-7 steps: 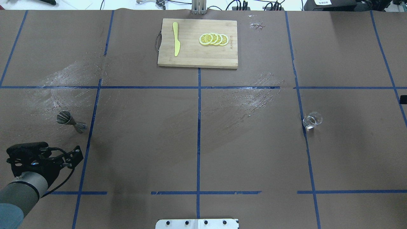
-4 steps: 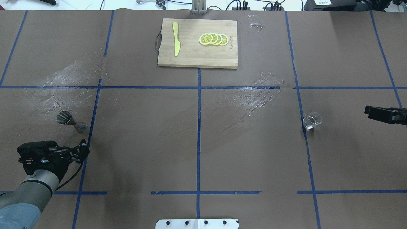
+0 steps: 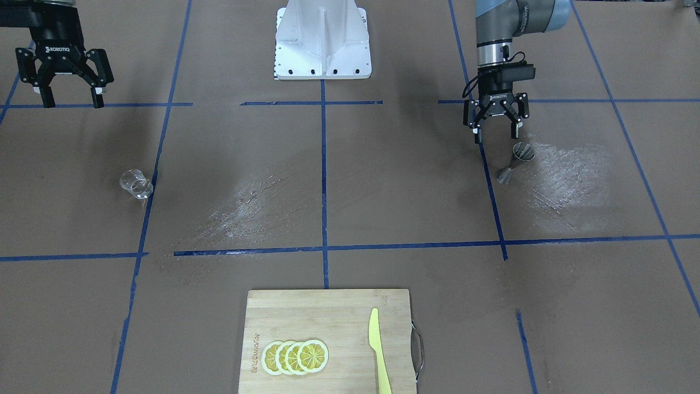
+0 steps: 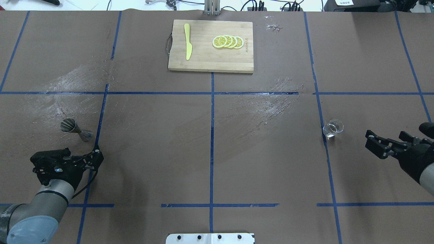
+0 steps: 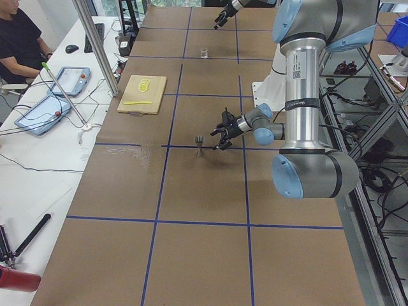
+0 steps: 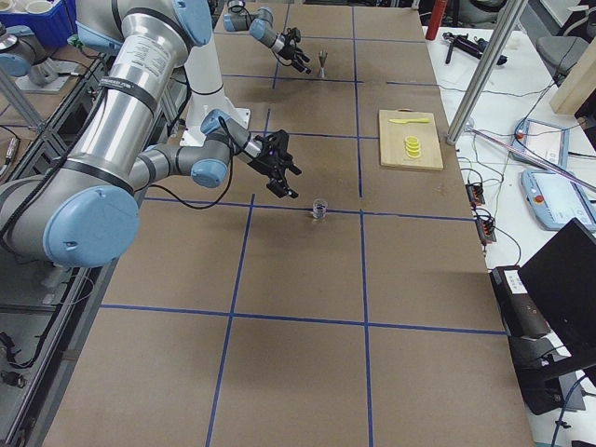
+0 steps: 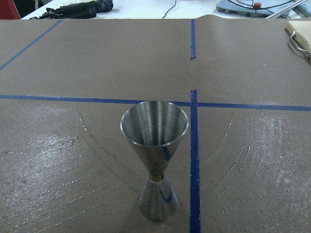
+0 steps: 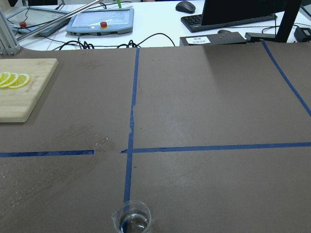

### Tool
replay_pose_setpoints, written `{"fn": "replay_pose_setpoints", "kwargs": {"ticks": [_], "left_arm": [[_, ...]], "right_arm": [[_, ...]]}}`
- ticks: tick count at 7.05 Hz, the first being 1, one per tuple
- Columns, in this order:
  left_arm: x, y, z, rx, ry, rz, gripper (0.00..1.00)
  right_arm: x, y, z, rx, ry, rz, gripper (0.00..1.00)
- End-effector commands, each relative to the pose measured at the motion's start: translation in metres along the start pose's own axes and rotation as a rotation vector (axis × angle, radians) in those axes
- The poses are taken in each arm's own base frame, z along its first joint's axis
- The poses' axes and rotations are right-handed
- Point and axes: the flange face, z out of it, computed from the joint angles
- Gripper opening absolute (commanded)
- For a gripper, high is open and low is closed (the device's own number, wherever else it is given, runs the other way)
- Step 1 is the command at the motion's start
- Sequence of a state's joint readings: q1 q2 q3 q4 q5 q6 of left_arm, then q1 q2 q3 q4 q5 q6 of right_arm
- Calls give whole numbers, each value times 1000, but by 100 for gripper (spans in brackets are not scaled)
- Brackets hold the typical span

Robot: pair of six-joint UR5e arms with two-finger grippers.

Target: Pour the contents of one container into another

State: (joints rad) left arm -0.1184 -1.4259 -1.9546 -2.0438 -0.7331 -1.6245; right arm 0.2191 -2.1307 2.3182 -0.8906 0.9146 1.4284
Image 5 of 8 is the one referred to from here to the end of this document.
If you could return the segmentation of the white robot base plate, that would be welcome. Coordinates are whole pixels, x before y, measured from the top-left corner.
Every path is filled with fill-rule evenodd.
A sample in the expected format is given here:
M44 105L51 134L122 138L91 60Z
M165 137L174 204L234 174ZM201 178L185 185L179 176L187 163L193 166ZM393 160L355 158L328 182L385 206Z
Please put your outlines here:
M254 100L254 106L262 104L268 105L273 108L273 86L264 82L252 83L252 95Z

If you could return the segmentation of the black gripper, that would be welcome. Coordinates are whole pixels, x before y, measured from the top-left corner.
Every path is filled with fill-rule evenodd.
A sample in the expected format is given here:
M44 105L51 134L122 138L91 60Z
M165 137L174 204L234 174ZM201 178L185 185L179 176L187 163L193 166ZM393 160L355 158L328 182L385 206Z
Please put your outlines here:
M227 22L226 18L233 17L235 14L236 14L236 9L231 5L226 5L223 11L220 12L219 16L215 19L214 29L223 27L224 24Z
M220 134L218 144L211 147L212 150L226 150L230 147L230 139L240 136L244 131L239 128L238 121L241 117L234 116L225 108L221 114L222 122L216 125L215 129L210 132L210 136Z

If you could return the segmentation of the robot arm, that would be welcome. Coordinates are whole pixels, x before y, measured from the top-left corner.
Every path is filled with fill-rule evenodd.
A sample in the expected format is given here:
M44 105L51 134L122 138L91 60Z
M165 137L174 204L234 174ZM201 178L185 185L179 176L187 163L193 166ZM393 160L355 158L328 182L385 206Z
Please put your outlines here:
M217 148L252 131L256 142L269 145L283 139L272 161L276 190L287 198L336 198L358 183L358 167L346 153L319 141L319 57L364 47L375 34L378 1L283 1L273 25L273 40L286 60L286 121L271 122L272 111L260 104L236 117L223 112L214 129Z
M232 0L232 1L221 1L221 6L223 10L219 13L217 18L214 20L214 29L217 30L223 27L224 24L232 17L234 17L238 11L242 8L274 8L277 4L277 0Z

